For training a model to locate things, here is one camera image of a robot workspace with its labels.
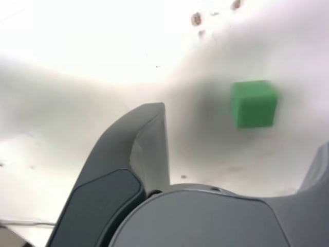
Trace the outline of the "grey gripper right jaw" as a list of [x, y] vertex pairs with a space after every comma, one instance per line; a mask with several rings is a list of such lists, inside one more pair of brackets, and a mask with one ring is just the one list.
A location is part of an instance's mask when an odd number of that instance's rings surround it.
[[162, 193], [128, 215], [110, 246], [328, 246], [328, 144], [296, 194]]

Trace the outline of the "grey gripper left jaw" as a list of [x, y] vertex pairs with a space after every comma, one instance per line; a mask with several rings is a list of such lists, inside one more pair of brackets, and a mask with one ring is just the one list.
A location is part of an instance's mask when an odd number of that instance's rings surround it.
[[48, 246], [108, 246], [121, 222], [170, 186], [163, 103], [143, 104], [98, 139], [65, 203]]

